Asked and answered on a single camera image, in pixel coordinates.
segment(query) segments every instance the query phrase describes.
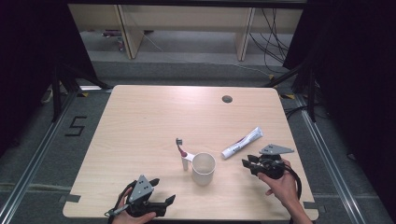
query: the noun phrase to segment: human arm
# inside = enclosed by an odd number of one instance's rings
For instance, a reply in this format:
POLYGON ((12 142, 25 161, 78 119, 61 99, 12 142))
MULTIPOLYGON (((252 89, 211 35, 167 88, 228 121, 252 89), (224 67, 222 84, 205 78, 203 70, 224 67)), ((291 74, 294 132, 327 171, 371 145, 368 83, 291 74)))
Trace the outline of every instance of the human arm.
MULTIPOLYGON (((283 162, 290 166, 289 161, 283 159, 283 162)), ((295 179, 291 173, 285 171, 283 176, 279 179, 272 179, 263 173, 258 173, 257 177, 270 187, 270 189, 265 192, 265 195, 269 196, 274 194, 288 210, 294 223, 312 223, 299 202, 295 179)))
MULTIPOLYGON (((129 188, 123 195, 122 200, 119 203, 118 208, 125 205, 125 198, 132 191, 129 188)), ((114 217, 112 224, 144 224, 156 217, 155 212, 147 213, 141 217, 131 217, 126 211, 122 211, 117 216, 114 217)))

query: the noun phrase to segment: light wood table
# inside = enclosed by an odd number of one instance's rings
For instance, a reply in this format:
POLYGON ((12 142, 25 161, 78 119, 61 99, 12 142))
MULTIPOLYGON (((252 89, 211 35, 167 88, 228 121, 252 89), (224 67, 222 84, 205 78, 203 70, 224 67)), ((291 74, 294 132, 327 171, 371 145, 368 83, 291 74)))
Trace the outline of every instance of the light wood table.
MULTIPOLYGON (((314 201, 282 105, 273 89, 193 86, 117 86, 96 129, 70 192, 67 217, 104 217, 122 190, 140 175, 160 178, 150 197, 163 202, 176 194, 165 217, 185 220, 287 220, 287 210, 269 188, 243 167, 247 154, 259 156, 268 144, 295 149, 284 154, 303 183, 301 202, 314 201), (229 95, 231 103, 222 97, 229 95), (220 153, 254 128, 264 136, 228 160, 220 153), (217 160, 212 182, 196 185, 184 171, 176 138, 196 154, 217 160)), ((317 209, 306 209, 311 219, 317 209)))

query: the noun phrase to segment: cup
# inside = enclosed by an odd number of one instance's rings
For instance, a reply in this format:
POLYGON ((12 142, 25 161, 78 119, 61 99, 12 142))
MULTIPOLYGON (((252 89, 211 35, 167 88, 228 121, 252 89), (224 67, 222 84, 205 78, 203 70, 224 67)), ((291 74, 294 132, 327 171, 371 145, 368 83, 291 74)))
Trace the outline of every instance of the cup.
POLYGON ((212 179, 216 169, 215 158, 206 152, 196 155, 188 153, 188 156, 182 158, 184 170, 188 170, 188 161, 192 166, 192 179, 200 186, 208 185, 212 179))

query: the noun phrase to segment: hand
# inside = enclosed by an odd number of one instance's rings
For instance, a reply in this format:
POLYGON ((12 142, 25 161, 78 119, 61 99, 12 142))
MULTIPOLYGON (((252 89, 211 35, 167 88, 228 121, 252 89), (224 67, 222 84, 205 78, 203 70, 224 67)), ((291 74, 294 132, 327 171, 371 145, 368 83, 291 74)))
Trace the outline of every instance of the hand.
MULTIPOLYGON (((129 188, 125 194, 123 195, 123 200, 120 201, 118 208, 121 208, 125 205, 125 198, 132 191, 132 188, 129 188)), ((122 211, 117 216, 114 217, 112 224, 144 224, 152 220, 156 217, 155 212, 147 213, 141 217, 131 217, 125 211, 122 211)))
MULTIPOLYGON (((286 165, 290 166, 290 162, 282 159, 286 165)), ((257 177, 265 182, 270 189, 265 192, 265 195, 269 196, 275 194, 275 196, 282 202, 282 205, 287 207, 290 203, 298 202, 297 188, 294 177, 288 171, 285 171, 282 177, 279 179, 273 179, 263 173, 258 173, 257 177)))

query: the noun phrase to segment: toothpaste tube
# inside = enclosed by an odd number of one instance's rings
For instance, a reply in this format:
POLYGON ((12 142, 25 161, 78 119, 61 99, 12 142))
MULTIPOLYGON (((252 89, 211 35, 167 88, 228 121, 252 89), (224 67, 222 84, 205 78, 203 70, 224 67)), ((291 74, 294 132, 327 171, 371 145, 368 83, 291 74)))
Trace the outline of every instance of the toothpaste tube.
POLYGON ((235 152, 239 151, 243 147, 245 147, 247 144, 252 143, 253 141, 259 139, 262 137, 262 130, 257 127, 251 133, 243 137, 241 140, 237 141, 235 144, 233 144, 230 147, 227 147, 224 151, 221 152, 222 158, 225 160, 229 157, 231 157, 235 152))

